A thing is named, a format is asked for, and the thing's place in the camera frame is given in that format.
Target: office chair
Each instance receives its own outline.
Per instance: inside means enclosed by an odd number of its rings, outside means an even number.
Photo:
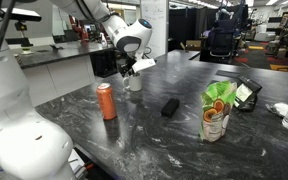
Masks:
[[[210,49],[210,55],[220,58],[219,61],[228,59],[229,63],[233,54],[233,32],[217,32]]]

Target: countertop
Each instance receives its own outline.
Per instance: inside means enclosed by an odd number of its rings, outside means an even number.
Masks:
[[[85,56],[94,52],[101,52],[105,50],[113,49],[113,45],[108,47],[102,47],[100,43],[95,42],[68,42],[55,44],[56,47],[62,47],[63,49],[53,50],[51,46],[34,46],[31,47],[33,54],[21,54],[22,49],[12,49],[13,54],[18,54],[22,64],[22,69],[40,66],[43,64],[49,64],[68,60],[74,57]]]
[[[143,89],[128,92],[119,74],[36,107],[91,153],[93,160],[121,179],[287,179],[288,130],[265,104],[288,103],[288,73],[189,61],[192,52],[175,50],[144,70]],[[263,86],[252,113],[232,110],[224,137],[202,141],[200,94],[218,70],[244,74]],[[103,121],[95,93],[112,85],[118,118]],[[163,105],[180,100],[172,118]]]

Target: box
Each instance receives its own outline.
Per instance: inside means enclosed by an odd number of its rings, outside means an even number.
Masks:
[[[185,50],[187,51],[201,51],[201,41],[200,40],[187,40]]]

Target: soda can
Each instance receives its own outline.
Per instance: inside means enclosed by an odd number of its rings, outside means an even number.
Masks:
[[[113,98],[113,89],[111,85],[109,83],[102,83],[97,87],[96,94],[102,111],[103,119],[114,119],[117,114]]]

